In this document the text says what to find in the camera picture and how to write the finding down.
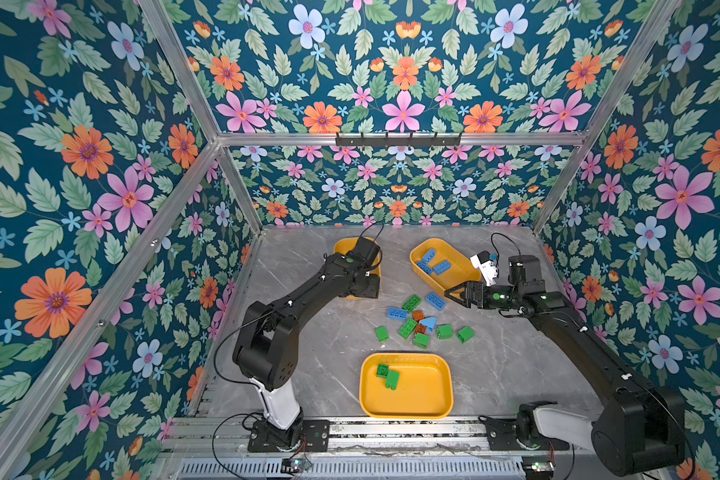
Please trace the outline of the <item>blue long brick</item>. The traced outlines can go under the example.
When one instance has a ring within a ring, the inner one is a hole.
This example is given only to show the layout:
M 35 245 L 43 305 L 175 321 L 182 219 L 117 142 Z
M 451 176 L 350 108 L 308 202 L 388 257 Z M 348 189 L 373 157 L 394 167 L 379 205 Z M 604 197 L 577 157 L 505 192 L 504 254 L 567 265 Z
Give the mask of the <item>blue long brick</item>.
M 434 248 L 428 249 L 425 254 L 422 256 L 421 261 L 428 265 L 436 256 L 436 250 Z
M 408 319 L 408 312 L 399 307 L 389 307 L 386 311 L 386 317 L 398 321 L 406 321 Z
M 432 267 L 432 271 L 435 275 L 442 275 L 451 268 L 451 263 L 448 260 L 443 260 L 440 263 Z

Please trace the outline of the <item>green small brick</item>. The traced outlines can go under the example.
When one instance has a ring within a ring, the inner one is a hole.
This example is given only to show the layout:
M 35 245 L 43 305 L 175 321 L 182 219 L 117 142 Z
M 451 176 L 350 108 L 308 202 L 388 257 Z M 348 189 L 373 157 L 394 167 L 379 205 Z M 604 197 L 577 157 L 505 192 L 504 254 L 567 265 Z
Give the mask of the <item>green small brick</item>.
M 376 376 L 378 378 L 387 379 L 389 377 L 389 366 L 380 364 L 377 367 Z
M 375 335 L 379 342 L 384 342 L 389 339 L 389 333 L 386 327 L 378 327 L 375 329 Z

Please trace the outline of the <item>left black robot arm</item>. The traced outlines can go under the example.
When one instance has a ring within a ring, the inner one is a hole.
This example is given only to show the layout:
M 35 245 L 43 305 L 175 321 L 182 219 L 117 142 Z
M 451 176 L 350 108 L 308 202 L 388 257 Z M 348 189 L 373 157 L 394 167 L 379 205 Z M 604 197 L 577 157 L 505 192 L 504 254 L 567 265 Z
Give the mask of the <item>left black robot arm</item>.
M 262 400 L 265 420 L 288 431 L 303 418 L 291 384 L 299 340 L 308 322 L 336 298 L 376 299 L 381 247 L 367 237 L 346 253 L 334 252 L 317 272 L 291 293 L 268 304 L 252 303 L 238 330 L 232 360 Z

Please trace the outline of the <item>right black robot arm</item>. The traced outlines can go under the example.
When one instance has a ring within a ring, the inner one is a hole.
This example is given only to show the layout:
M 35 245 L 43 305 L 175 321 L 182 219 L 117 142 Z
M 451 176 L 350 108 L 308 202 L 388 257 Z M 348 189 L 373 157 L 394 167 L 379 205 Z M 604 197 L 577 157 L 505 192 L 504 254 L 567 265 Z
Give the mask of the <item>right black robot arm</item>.
M 532 448 L 558 440 L 595 453 L 618 477 L 685 461 L 691 446 L 682 396 L 655 387 L 628 366 L 584 323 L 565 294 L 547 290 L 537 257 L 510 257 L 505 285 L 496 284 L 498 261 L 488 252 L 473 256 L 471 262 L 480 280 L 453 286 L 445 290 L 445 297 L 466 308 L 512 310 L 528 320 L 566 355 L 603 406 L 591 419 L 554 402 L 525 403 L 509 426 L 520 445 Z

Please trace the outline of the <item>yellow bin back right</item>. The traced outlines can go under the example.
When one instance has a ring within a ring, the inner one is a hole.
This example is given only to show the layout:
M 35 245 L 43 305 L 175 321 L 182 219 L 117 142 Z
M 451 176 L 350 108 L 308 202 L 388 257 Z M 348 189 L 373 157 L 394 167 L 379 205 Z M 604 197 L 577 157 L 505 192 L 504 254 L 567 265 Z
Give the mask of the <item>yellow bin back right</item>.
M 430 248 L 436 250 L 435 258 L 428 264 L 431 269 L 443 260 L 451 263 L 451 268 L 442 275 L 435 275 L 433 272 L 431 275 L 426 275 L 416 265 Z M 439 238 L 430 238 L 415 246 L 409 253 L 409 260 L 413 272 L 438 295 L 443 295 L 446 289 L 462 282 L 480 282 L 482 280 L 480 272 L 472 266 L 471 261 L 465 255 Z

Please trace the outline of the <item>yellow bin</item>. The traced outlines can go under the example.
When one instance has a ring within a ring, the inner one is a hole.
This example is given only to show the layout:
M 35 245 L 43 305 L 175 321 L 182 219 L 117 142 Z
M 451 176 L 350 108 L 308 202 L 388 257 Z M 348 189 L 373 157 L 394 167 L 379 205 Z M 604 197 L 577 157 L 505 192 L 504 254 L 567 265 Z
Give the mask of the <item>yellow bin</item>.
M 334 245 L 334 252 L 335 252 L 335 253 L 340 253 L 340 254 L 342 254 L 342 255 L 346 255 L 346 254 L 349 252 L 349 250 L 355 245 L 355 242 L 356 242 L 356 238 L 343 238 L 343 239 L 340 239 L 340 240 L 338 240 L 338 241 L 336 242 L 336 244 Z M 379 275 L 380 278 L 381 278 L 381 261 L 382 261 L 382 258 L 383 258 L 383 252 L 381 251 L 379 265 L 378 265 L 375 269 L 369 271 L 368 273 L 370 273 L 370 274 L 377 274 L 377 275 Z M 346 300 L 365 300 L 365 299 L 359 299 L 359 298 L 352 297 L 352 296 L 350 295 L 350 293 L 347 294 L 347 295 L 345 295 L 345 296 L 344 296 L 344 299 L 346 299 Z
M 377 375 L 386 365 L 399 373 L 395 389 Z M 439 355 L 416 352 L 377 352 L 360 370 L 359 403 L 370 417 L 399 420 L 440 420 L 454 405 L 452 376 Z
M 416 265 L 430 248 L 436 250 L 435 258 L 428 264 L 431 269 L 443 260 L 451 263 L 451 268 L 442 275 L 435 275 L 433 272 L 431 275 L 426 275 Z M 465 255 L 439 238 L 430 238 L 415 246 L 409 253 L 409 260 L 413 272 L 438 295 L 443 295 L 446 289 L 462 282 L 480 282 L 482 280 L 480 272 L 472 266 L 471 261 Z

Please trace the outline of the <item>green cube brick far right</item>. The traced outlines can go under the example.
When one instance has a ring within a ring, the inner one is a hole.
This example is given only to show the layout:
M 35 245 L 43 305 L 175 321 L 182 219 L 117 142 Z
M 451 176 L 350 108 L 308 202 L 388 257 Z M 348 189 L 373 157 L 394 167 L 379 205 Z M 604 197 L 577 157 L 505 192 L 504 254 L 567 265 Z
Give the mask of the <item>green cube brick far right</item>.
M 470 327 L 463 327 L 456 332 L 456 336 L 462 344 L 465 344 L 466 342 L 471 340 L 474 337 L 474 335 L 475 335 L 475 332 Z

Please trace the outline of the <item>green cube brick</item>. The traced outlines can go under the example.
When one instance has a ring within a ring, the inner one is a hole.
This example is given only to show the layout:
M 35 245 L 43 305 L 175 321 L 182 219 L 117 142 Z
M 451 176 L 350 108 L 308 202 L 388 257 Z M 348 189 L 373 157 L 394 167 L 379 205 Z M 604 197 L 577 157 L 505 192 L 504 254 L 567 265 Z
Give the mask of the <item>green cube brick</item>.
M 453 335 L 454 335 L 453 329 L 452 329 L 452 327 L 451 327 L 450 325 L 440 325 L 440 326 L 438 326 L 438 327 L 437 327 L 437 330 L 436 330 L 436 333 L 437 333 L 437 337 L 438 337 L 440 340 L 450 339 L 450 338 L 452 338 Z
M 474 335 L 475 335 L 475 332 L 470 327 L 463 327 L 456 332 L 456 336 L 462 344 L 465 344 L 466 342 L 471 340 L 474 337 Z

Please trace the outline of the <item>yellow bin back left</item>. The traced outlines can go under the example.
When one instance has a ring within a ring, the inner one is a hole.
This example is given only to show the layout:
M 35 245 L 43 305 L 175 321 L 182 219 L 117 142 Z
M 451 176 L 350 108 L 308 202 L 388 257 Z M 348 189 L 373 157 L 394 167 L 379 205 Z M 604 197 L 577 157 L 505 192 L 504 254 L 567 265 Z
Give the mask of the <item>yellow bin back left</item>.
M 349 252 L 349 250 L 355 245 L 355 242 L 356 242 L 356 238 L 343 238 L 343 239 L 340 239 L 340 240 L 338 240 L 338 241 L 336 242 L 336 244 L 334 245 L 334 252 L 335 252 L 335 253 L 340 253 L 340 254 L 342 254 L 342 255 L 346 255 L 346 254 Z M 379 275 L 380 278 L 381 278 L 381 261 L 382 261 L 382 258 L 383 258 L 383 252 L 381 251 L 379 265 L 378 265 L 375 269 L 369 271 L 368 273 L 370 273 L 370 274 L 377 274 L 377 275 Z M 344 299 L 346 299 L 346 300 L 365 300 L 365 299 L 359 299 L 359 298 L 352 297 L 352 296 L 350 295 L 350 293 L 347 294 L 347 295 L 345 295 L 345 296 L 344 296 Z

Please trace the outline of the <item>light blue slope brick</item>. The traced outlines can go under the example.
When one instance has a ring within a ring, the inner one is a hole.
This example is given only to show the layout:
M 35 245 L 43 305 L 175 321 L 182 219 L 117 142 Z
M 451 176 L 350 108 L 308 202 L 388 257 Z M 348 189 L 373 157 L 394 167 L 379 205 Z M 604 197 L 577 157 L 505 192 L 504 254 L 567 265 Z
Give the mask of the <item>light blue slope brick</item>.
M 426 328 L 427 328 L 426 333 L 432 333 L 437 326 L 437 318 L 433 317 L 433 316 L 425 317 L 424 319 L 419 321 L 419 324 L 426 326 Z

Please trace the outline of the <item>green long brick upper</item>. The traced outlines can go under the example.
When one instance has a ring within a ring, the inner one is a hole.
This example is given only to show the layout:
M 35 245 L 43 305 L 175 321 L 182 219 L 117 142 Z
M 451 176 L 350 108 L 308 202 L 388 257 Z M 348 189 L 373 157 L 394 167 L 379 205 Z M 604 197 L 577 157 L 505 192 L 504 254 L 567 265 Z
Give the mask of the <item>green long brick upper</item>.
M 413 313 L 421 304 L 422 299 L 418 295 L 411 295 L 402 305 L 402 309 Z

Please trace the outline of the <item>green long brick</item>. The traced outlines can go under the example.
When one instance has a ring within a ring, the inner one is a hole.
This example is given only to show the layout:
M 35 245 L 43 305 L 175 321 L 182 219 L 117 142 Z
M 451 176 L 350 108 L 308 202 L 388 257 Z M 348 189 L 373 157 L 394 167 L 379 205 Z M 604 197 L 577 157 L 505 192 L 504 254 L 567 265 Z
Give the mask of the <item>green long brick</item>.
M 406 322 L 398 330 L 398 335 L 403 339 L 409 339 L 413 335 L 417 327 L 417 321 L 413 319 L 407 319 Z
M 421 304 L 422 299 L 418 295 L 411 295 L 402 305 L 402 309 L 413 313 Z

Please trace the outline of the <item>green long brick centre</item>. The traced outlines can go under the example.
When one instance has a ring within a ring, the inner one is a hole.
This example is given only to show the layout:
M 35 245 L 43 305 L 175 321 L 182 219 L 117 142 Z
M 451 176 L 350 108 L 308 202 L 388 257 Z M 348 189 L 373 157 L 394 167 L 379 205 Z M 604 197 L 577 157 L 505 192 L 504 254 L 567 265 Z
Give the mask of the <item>green long brick centre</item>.
M 417 327 L 417 321 L 413 319 L 407 319 L 406 322 L 398 330 L 398 335 L 403 339 L 409 339 L 413 335 Z

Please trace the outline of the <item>yellow bin front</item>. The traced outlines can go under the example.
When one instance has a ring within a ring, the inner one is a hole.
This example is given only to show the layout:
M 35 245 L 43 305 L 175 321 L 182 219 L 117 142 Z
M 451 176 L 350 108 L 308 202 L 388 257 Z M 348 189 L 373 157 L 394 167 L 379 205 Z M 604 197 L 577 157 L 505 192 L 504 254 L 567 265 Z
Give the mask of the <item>yellow bin front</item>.
M 377 375 L 386 365 L 399 373 L 395 389 Z M 416 352 L 377 352 L 360 370 L 359 403 L 370 417 L 399 420 L 440 420 L 454 405 L 452 376 L 439 355 Z

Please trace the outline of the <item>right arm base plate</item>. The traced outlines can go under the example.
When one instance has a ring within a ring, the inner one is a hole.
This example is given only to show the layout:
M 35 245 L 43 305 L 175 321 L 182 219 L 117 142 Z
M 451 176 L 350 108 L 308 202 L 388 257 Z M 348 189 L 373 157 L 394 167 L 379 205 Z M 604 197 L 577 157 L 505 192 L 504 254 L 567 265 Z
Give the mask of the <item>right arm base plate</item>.
M 495 418 L 479 416 L 478 421 L 485 427 L 486 439 L 493 451 L 569 451 L 564 441 L 538 436 L 518 429 L 516 418 Z

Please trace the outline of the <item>black hook rail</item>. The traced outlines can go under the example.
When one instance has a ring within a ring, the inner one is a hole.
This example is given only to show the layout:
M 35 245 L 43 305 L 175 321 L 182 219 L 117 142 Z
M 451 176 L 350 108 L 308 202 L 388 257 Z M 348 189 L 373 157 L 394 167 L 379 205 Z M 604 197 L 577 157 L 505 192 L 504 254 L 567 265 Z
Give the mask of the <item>black hook rail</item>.
M 461 134 L 440 134 L 440 133 L 353 133 L 337 134 L 335 137 L 337 146 L 347 147 L 413 147 L 427 149 L 431 147 L 459 146 L 462 141 Z

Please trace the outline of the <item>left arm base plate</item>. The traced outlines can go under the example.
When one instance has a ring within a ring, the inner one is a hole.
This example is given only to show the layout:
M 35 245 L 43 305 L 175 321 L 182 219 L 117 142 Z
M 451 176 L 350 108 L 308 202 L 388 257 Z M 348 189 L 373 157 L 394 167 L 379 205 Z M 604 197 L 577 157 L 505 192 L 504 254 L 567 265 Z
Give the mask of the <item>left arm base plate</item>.
M 326 452 L 331 422 L 328 420 L 297 420 L 289 429 L 281 430 L 270 422 L 257 420 L 250 433 L 250 453 L 295 453 L 297 450 Z

